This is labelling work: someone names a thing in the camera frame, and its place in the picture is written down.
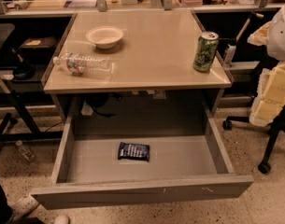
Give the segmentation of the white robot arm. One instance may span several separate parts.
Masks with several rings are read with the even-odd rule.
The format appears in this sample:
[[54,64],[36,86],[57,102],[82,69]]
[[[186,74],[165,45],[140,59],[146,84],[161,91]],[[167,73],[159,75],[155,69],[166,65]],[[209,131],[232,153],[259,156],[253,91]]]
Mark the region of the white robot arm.
[[248,38],[255,46],[265,45],[267,55],[278,63],[273,68],[264,68],[259,77],[257,96],[251,106],[249,122],[266,126],[285,106],[285,5],[273,19]]

